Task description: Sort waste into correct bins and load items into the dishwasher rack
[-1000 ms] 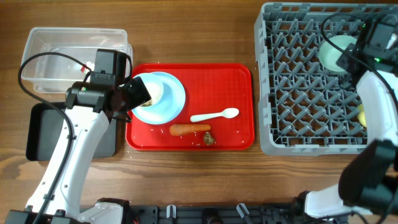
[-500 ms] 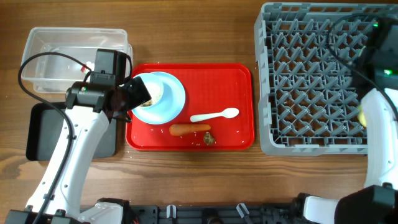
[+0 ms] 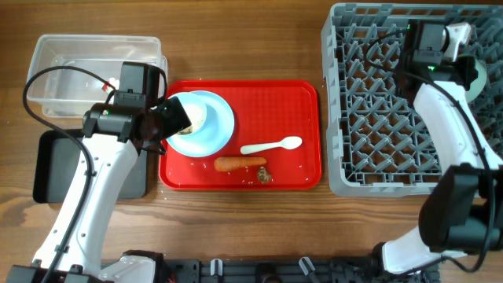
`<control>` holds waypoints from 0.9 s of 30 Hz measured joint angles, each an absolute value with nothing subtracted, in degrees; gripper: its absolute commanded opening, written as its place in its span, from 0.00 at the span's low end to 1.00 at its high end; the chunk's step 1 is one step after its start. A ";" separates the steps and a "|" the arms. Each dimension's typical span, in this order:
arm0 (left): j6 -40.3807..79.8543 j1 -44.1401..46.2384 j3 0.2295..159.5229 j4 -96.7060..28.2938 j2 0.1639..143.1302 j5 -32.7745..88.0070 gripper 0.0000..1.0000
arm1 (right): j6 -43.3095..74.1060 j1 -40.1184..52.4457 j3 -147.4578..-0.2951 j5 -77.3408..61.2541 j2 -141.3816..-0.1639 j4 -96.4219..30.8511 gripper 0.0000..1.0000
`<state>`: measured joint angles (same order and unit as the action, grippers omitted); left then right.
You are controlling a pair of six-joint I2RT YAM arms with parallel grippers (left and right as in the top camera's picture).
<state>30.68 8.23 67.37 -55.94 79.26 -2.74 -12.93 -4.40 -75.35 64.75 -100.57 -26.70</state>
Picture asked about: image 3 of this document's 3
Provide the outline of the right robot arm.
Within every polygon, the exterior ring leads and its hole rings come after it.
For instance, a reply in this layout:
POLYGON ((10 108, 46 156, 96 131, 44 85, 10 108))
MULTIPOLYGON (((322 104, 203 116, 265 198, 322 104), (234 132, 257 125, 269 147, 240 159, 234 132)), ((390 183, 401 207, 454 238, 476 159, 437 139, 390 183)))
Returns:
POLYGON ((433 142, 442 177, 420 210, 418 225, 380 248, 381 266, 395 276, 502 249, 502 159, 490 147, 470 101, 487 81, 484 63, 462 55, 467 22, 410 20, 398 65, 392 69, 402 97, 414 107, 433 142))

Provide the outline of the food scraps with rice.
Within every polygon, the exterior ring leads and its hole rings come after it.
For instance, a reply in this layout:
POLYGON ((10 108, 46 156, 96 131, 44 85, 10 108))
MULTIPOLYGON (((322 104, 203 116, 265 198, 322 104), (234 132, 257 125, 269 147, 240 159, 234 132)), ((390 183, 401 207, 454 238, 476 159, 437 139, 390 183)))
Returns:
POLYGON ((189 126, 183 130, 180 130, 177 135, 187 135, 187 134, 191 134, 194 132, 194 129, 193 129, 193 126, 189 126))

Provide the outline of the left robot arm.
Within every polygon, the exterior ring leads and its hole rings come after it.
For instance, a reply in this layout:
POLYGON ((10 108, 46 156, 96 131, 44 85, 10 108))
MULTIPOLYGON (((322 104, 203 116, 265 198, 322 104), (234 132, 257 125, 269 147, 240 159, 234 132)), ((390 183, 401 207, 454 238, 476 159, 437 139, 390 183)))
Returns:
POLYGON ((40 123, 74 142, 79 164, 51 232, 30 265, 11 267, 8 282, 165 282, 170 270, 163 254, 123 253, 102 267, 102 248, 119 192, 143 151, 190 126, 176 97, 168 98, 165 71, 123 62, 119 86, 83 117, 78 139, 37 116, 40 123))

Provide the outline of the light blue bowl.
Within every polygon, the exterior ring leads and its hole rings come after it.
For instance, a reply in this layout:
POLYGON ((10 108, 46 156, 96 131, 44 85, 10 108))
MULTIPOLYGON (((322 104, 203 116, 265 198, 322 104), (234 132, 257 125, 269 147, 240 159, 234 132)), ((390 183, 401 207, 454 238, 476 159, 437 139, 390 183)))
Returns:
POLYGON ((203 127, 206 121, 207 106, 203 100, 193 92, 180 92, 172 95, 172 97, 176 97, 181 102, 191 122, 191 126, 193 126, 194 129, 194 132, 191 134, 195 134, 203 127))

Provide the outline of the white tissue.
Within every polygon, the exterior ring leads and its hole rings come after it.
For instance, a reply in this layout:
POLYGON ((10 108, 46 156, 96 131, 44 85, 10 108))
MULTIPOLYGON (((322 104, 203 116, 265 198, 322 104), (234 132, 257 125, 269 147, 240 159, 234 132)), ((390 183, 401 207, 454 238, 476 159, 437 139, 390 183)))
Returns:
POLYGON ((113 85, 116 89, 119 88, 119 80, 115 78, 110 78, 108 82, 113 85))

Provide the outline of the mint green bowl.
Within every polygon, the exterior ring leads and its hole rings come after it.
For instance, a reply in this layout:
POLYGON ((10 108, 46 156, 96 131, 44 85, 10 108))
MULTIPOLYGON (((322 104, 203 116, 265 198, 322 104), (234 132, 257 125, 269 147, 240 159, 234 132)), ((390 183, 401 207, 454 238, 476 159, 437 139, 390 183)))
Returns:
POLYGON ((470 89, 465 93, 466 101, 474 101, 483 91, 487 81, 487 71, 485 64, 480 60, 475 60, 475 70, 477 78, 471 82, 470 89))

